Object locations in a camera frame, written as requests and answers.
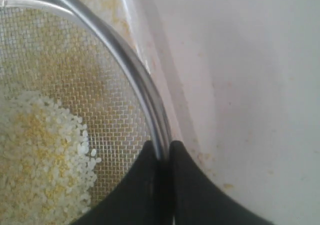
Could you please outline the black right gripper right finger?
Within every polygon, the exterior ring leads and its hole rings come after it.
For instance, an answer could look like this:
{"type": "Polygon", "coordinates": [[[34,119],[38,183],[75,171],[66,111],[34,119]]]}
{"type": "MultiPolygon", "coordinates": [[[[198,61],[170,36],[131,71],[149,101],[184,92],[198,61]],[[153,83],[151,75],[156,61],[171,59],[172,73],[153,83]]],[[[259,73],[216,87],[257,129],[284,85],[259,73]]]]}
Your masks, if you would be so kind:
{"type": "Polygon", "coordinates": [[[270,225],[222,192],[201,171],[184,144],[169,148],[176,225],[270,225]]]}

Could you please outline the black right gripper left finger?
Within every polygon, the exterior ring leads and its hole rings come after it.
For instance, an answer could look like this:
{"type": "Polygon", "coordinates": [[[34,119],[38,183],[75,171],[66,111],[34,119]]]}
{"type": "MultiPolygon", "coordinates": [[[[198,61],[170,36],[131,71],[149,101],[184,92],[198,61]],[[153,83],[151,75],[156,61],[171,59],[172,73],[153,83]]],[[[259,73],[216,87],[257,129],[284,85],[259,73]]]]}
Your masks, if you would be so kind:
{"type": "Polygon", "coordinates": [[[173,176],[149,140],[116,188],[75,225],[171,225],[173,176]]]}

